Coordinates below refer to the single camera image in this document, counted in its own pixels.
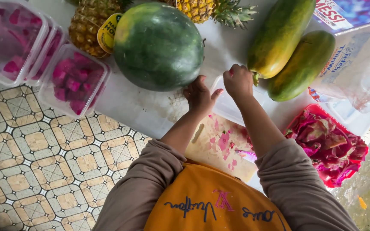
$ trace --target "person's left hand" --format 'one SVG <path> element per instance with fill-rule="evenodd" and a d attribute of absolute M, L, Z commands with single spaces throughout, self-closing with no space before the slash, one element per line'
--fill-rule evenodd
<path fill-rule="evenodd" d="M 188 100 L 189 113 L 195 114 L 201 120 L 212 111 L 216 100 L 224 92 L 223 89 L 217 89 L 211 95 L 203 83 L 205 79 L 206 76 L 199 75 L 183 92 Z"/>

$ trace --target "pineapple label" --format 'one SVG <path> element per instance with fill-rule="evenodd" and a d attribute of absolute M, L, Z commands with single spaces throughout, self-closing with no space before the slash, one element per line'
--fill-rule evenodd
<path fill-rule="evenodd" d="M 111 15 L 98 30 L 98 43 L 105 52 L 111 54 L 113 52 L 113 40 L 115 37 L 116 24 L 121 19 L 121 13 Z"/>

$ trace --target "brown sleeve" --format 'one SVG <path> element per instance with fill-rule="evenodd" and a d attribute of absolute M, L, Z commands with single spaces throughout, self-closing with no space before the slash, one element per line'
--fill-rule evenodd
<path fill-rule="evenodd" d="M 293 231 L 358 231 L 347 211 L 326 190 L 311 159 L 287 139 L 255 161 L 265 194 Z"/>
<path fill-rule="evenodd" d="M 106 197 L 93 231 L 142 230 L 162 192 L 183 170 L 184 155 L 151 140 Z"/>

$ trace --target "papaya stem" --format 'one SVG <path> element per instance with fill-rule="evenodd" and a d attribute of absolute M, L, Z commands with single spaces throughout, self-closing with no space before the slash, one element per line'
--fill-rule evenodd
<path fill-rule="evenodd" d="M 257 87 L 259 85 L 259 83 L 260 83 L 259 76 L 260 76 L 260 74 L 258 72 L 254 72 L 253 73 L 252 78 L 254 79 L 254 85 L 255 85 L 255 87 Z"/>

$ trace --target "floor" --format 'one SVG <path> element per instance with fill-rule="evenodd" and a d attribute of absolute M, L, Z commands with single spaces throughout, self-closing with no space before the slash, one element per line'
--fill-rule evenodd
<path fill-rule="evenodd" d="M 88 231 L 149 137 L 99 113 L 73 120 L 0 85 L 0 230 Z"/>

